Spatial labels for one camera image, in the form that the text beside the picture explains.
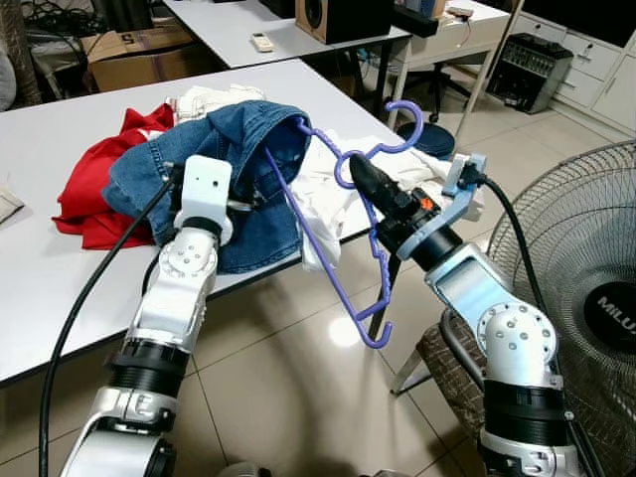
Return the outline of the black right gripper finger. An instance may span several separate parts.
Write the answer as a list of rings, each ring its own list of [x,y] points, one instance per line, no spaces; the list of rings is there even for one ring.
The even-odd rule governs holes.
[[[384,220],[390,212],[391,185],[390,174],[383,171],[350,172],[354,187],[362,197],[362,206],[368,222],[375,226]]]
[[[353,182],[370,204],[403,204],[404,194],[395,179],[369,160],[353,160]]]

